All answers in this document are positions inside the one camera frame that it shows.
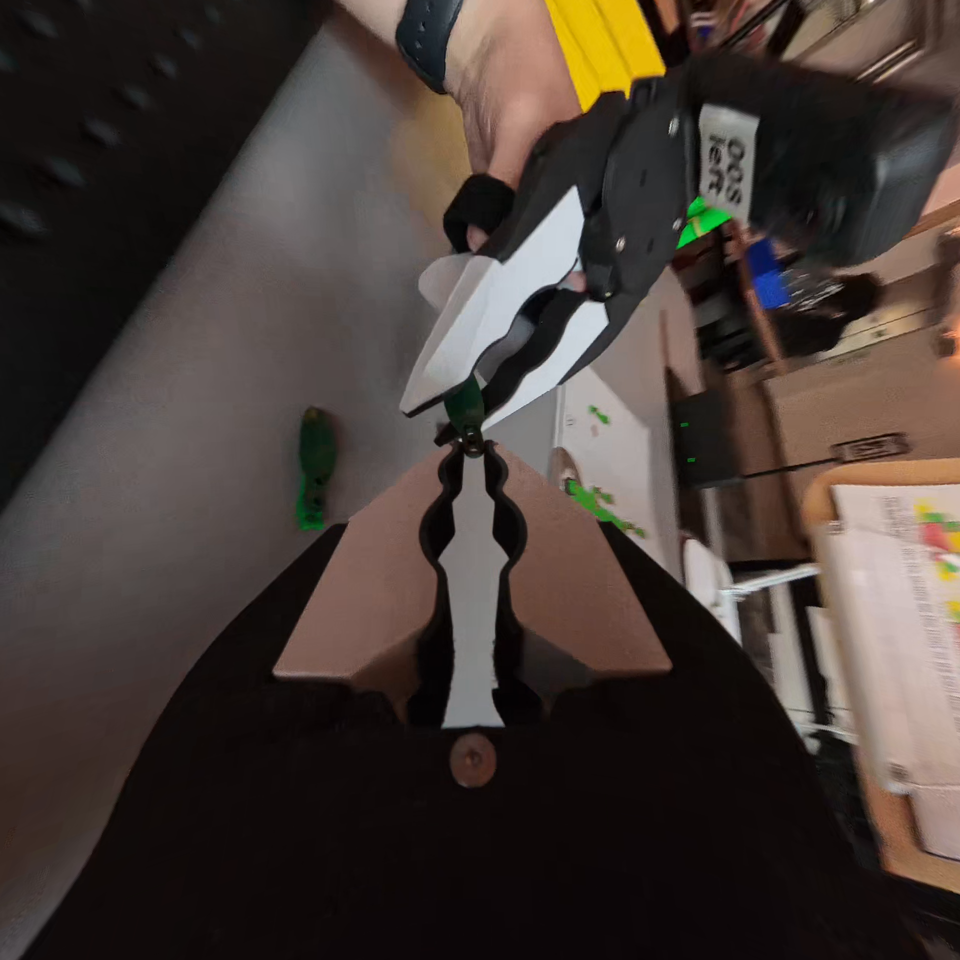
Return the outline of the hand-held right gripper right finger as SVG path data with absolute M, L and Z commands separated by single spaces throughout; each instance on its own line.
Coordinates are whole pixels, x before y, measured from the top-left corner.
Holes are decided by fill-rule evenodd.
M 601 521 L 491 440 L 486 493 L 504 558 L 492 695 L 505 726 L 538 723 L 570 690 L 672 671 Z

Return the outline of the dark green toy leaf piece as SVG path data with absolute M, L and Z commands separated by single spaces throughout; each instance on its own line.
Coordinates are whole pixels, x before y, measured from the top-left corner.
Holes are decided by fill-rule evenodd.
M 480 430 L 486 419 L 486 407 L 481 384 L 472 375 L 443 400 L 443 409 L 449 425 L 457 435 Z

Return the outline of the black device with green lights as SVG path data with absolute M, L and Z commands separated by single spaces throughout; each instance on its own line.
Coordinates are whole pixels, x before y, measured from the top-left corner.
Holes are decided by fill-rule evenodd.
M 743 480 L 721 391 L 708 389 L 672 400 L 669 413 L 675 474 L 681 490 L 721 488 Z

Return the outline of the black studded pad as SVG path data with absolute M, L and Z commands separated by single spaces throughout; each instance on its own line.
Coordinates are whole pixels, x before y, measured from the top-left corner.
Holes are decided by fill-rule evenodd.
M 3 508 L 331 6 L 1 3 Z

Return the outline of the person's left forearm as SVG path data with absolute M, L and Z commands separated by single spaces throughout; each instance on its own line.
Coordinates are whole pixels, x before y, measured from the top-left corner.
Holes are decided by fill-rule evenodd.
M 406 1 L 337 1 L 336 4 L 379 42 L 396 46 Z

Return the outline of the building instruction booklet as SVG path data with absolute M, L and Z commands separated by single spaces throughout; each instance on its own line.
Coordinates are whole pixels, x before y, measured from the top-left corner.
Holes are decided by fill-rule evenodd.
M 596 372 L 587 367 L 558 387 L 552 481 L 662 563 L 650 461 L 649 429 Z

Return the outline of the toy leaf with green clip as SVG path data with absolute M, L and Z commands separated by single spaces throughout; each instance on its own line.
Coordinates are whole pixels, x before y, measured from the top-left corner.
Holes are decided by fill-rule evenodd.
M 300 489 L 296 519 L 300 530 L 325 528 L 330 482 L 337 464 L 337 440 L 327 412 L 311 406 L 301 418 L 298 435 Z

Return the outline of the yellow plastic bin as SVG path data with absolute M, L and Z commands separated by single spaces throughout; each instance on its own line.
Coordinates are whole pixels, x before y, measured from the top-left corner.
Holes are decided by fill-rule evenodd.
M 629 94 L 636 80 L 666 74 L 657 2 L 547 1 L 545 5 L 583 114 L 604 93 Z

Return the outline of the black smartwatch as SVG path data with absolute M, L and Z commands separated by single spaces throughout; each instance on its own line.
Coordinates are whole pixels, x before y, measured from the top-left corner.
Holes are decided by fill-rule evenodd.
M 394 32 L 404 62 L 428 90 L 447 95 L 447 54 L 463 1 L 407 1 Z

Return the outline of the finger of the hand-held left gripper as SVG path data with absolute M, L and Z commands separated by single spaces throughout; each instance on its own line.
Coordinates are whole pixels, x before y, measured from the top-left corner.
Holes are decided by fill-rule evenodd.
M 468 258 L 418 355 L 399 404 L 407 417 L 442 400 L 474 373 L 535 294 L 572 271 L 585 218 L 571 186 L 516 251 L 504 260 Z
M 504 358 L 482 391 L 482 432 L 550 393 L 608 327 L 606 307 L 584 293 L 560 289 L 529 323 L 524 342 Z

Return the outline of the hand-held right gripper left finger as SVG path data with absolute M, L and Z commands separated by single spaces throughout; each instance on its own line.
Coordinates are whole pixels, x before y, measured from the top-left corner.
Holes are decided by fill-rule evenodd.
M 439 559 L 455 533 L 464 461 L 461 446 L 436 449 L 338 530 L 273 678 L 379 693 L 402 721 L 443 723 L 454 653 Z

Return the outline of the white folding stand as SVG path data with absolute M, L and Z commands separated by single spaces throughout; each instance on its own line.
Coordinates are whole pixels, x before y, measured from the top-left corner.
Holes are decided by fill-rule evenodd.
M 834 625 L 809 560 L 726 562 L 699 540 L 682 546 L 688 591 L 767 681 L 812 754 L 828 740 L 856 746 Z

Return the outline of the person's left hand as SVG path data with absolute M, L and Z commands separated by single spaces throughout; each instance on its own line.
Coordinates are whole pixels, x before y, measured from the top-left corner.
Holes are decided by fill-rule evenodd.
M 530 154 L 581 105 L 542 1 L 466 1 L 446 51 L 471 171 L 519 188 Z

